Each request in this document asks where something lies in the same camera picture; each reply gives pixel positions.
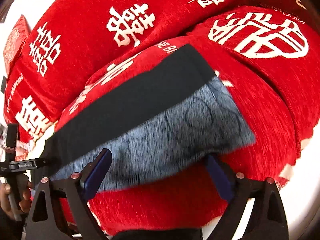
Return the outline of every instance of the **folded cloth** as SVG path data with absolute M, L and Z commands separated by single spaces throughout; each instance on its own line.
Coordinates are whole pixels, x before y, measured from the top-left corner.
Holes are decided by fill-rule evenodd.
M 188 35 L 208 37 L 257 73 L 287 105 L 296 140 L 312 137 L 320 118 L 320 37 L 307 24 L 271 9 L 241 6 L 205 20 Z
M 144 64 L 134 60 L 131 68 L 143 73 L 109 93 L 101 85 L 92 89 L 97 100 L 48 140 L 58 151 L 45 146 L 43 156 L 58 157 L 63 165 L 52 179 L 80 171 L 108 148 L 113 161 L 100 190 L 123 189 L 174 175 L 207 154 L 230 153 L 254 142 L 227 89 L 195 49 L 185 45 L 161 54 L 164 60 L 155 67 L 151 59 Z
M 300 156 L 297 151 L 300 142 L 295 141 L 287 106 L 257 74 L 233 59 L 220 45 L 200 36 L 166 40 L 139 54 L 132 66 L 137 66 L 138 61 L 146 64 L 158 59 L 161 53 L 166 53 L 164 49 L 179 48 L 186 43 L 196 48 L 211 68 L 217 70 L 256 137 L 255 144 L 220 158 L 234 172 L 243 172 L 246 177 L 259 180 L 270 176 L 283 185 L 285 180 L 279 178 L 279 174 L 287 163 L 293 165 Z M 118 77 L 127 78 L 135 70 L 128 67 Z M 102 86 L 112 86 L 111 82 Z M 221 216 L 227 205 L 219 197 L 202 163 L 154 183 L 99 192 L 89 203 L 102 228 L 111 235 L 142 228 L 199 228 Z
M 5 100 L 12 99 L 7 118 L 21 124 L 23 141 L 36 140 L 105 64 L 124 54 L 132 57 L 242 2 L 56 0 L 30 33 L 8 80 Z M 31 121 L 25 108 L 31 112 Z

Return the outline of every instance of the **black metal bracket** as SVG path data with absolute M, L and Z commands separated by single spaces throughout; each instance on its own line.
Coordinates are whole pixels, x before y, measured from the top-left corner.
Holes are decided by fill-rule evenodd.
M 208 240 L 230 240 L 236 232 L 247 201 L 255 198 L 252 213 L 242 240 L 289 240 L 284 207 L 272 178 L 265 181 L 235 175 L 235 196 Z
M 15 161 L 16 142 L 19 137 L 18 124 L 9 124 L 5 144 L 5 161 L 0 162 L 0 176 L 11 186 L 9 202 L 16 221 L 22 221 L 25 214 L 21 211 L 19 202 L 22 200 L 23 191 L 27 188 L 27 170 L 38 169 L 48 165 L 44 158 Z
M 74 172 L 67 179 L 51 181 L 42 178 L 33 199 L 26 227 L 26 240 L 73 239 L 64 217 L 60 198 L 66 198 L 78 230 L 85 240 L 107 240 L 87 206 L 92 199 L 112 162 L 110 150 L 103 149 L 81 173 Z

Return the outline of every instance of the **red blanket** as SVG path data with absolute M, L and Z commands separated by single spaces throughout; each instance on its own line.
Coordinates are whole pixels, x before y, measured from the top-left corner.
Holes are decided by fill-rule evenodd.
M 8 121 L 21 124 L 21 140 L 39 138 L 105 64 L 176 37 L 242 1 L 56 0 L 31 32 L 8 80 L 6 100 L 23 76 Z
M 226 44 L 220 45 L 209 36 L 214 24 L 223 26 L 229 37 Z M 258 46 L 256 31 L 260 31 L 265 47 Z M 234 50 L 248 39 L 255 40 L 239 52 Z M 125 61 L 111 62 L 92 76 L 87 89 L 65 109 L 56 129 L 186 43 L 216 70 L 256 136 L 253 146 L 225 155 L 222 160 L 249 178 L 264 180 L 270 176 L 283 186 L 286 180 L 279 174 L 287 163 L 295 164 L 300 157 L 300 138 L 312 135 L 320 117 L 320 69 L 316 67 L 320 43 L 310 27 L 271 9 L 240 7 L 199 24 L 188 36 L 163 41 Z M 102 228 L 115 234 L 138 228 L 200 227 L 222 215 L 226 203 L 199 163 L 149 185 L 99 193 L 90 205 Z

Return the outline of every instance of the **dark fabric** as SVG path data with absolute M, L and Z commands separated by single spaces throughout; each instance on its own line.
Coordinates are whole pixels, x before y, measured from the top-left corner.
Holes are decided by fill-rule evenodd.
M 81 171 L 108 148 L 113 160 L 100 190 L 123 189 L 172 176 L 211 152 L 230 153 L 254 142 L 225 86 L 189 45 L 96 102 L 57 132 L 63 135 L 70 126 L 86 134 L 89 130 L 90 135 L 68 133 L 66 145 L 78 147 L 83 141 L 95 148 L 71 163 L 62 159 L 63 167 L 51 179 Z M 93 144 L 97 137 L 104 139 L 102 144 Z M 77 154 L 68 152 L 73 155 L 62 155 L 65 159 Z
M 2 78 L 2 83 L 1 83 L 1 92 L 4 94 L 5 91 L 5 87 L 7 85 L 7 78 L 5 76 L 3 76 Z
M 8 79 L 5 102 L 10 97 L 12 100 L 7 106 L 9 113 L 5 113 L 6 122 L 21 125 L 21 141 L 27 143 L 31 137 L 37 140 L 83 90 L 88 78 L 105 64 L 118 57 L 132 57 L 243 2 L 55 0 L 34 26 Z M 12 96 L 20 75 L 23 81 Z M 47 118 L 41 132 L 26 125 L 19 114 L 16 119 L 27 98 L 32 98 Z
M 116 234 L 113 240 L 203 240 L 201 229 L 167 231 L 129 230 Z
M 190 61 L 188 53 L 200 62 Z M 93 102 L 49 138 L 41 157 L 52 164 L 33 172 L 32 181 L 38 183 L 44 175 L 53 175 L 98 145 L 180 103 L 213 76 L 213 70 L 196 50 L 177 50 L 151 71 L 137 75 Z
M 16 222 L 11 220 L 0 208 L 0 239 L 18 240 L 21 239 L 24 221 Z

